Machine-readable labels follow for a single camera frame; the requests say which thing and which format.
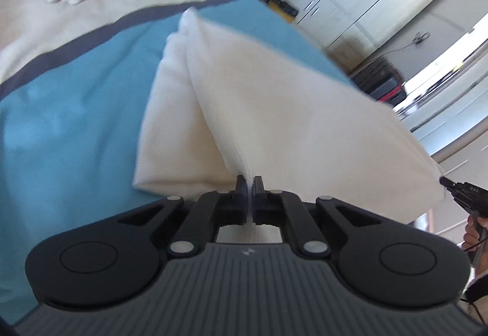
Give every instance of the logo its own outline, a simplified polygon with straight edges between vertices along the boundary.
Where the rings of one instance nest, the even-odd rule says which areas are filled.
[[[252,248],[247,248],[246,250],[242,251],[242,253],[246,256],[251,256],[254,255],[256,251],[253,250]]]

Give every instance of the cable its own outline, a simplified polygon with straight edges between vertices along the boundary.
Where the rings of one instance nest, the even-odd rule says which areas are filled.
[[[381,57],[384,57],[386,55],[395,54],[397,52],[403,51],[404,49],[407,49],[407,48],[409,48],[412,45],[419,45],[421,42],[427,40],[429,37],[430,37],[430,32],[426,32],[423,35],[421,35],[420,32],[419,32],[419,33],[417,33],[415,35],[415,37],[413,38],[413,40],[411,41],[411,43],[408,43],[407,45],[405,45],[403,47],[400,47],[400,48],[397,48],[395,50],[391,50],[391,51],[385,52],[384,54],[381,54],[380,56],[374,58],[372,61],[369,61],[366,64],[359,64],[357,67],[360,67],[360,66],[368,66],[369,64],[372,64],[374,61],[376,61],[378,58],[381,58]]]
[[[476,313],[478,314],[478,316],[480,317],[480,320],[482,322],[483,325],[486,325],[486,322],[485,320],[483,319],[483,317],[481,316],[481,313],[480,311],[478,310],[478,308],[476,307],[476,305],[473,303],[473,302],[470,302],[469,300],[466,300],[466,299],[459,299],[460,301],[462,302],[465,302],[469,305],[472,305],[474,307],[474,309],[476,310]]]
[[[467,252],[469,251],[470,249],[473,249],[473,248],[476,248],[477,246],[481,245],[482,243],[484,243],[486,240],[488,240],[488,237],[486,238],[483,238],[481,241],[479,241],[478,243],[474,244],[474,245],[471,245],[469,248],[466,248],[464,249],[463,251],[464,252]]]

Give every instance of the metal pin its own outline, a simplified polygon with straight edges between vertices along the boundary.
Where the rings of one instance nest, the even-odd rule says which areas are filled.
[[[322,241],[307,241],[303,245],[303,249],[310,253],[323,253],[328,248],[328,245]]]
[[[174,253],[189,253],[194,247],[190,241],[175,241],[169,246]]]

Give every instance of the ribbed gray housing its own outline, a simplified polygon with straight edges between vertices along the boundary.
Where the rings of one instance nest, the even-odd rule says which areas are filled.
[[[172,260],[138,297],[97,312],[40,306],[22,336],[461,336],[480,326],[455,304],[387,310],[362,300],[318,260],[286,244],[207,244]]]

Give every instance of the human hand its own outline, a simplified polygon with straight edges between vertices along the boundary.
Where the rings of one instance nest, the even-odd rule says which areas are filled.
[[[488,219],[478,217],[476,221],[483,227],[488,228]],[[474,225],[473,216],[468,216],[468,224],[465,228],[466,234],[464,235],[464,242],[462,245],[463,250],[472,247],[473,245],[479,242],[480,235],[476,230],[476,226]],[[474,252],[479,248],[479,246],[470,249],[470,252]],[[480,260],[478,261],[478,265],[474,269],[474,274],[479,275],[484,271],[488,270],[488,252],[484,252]]]

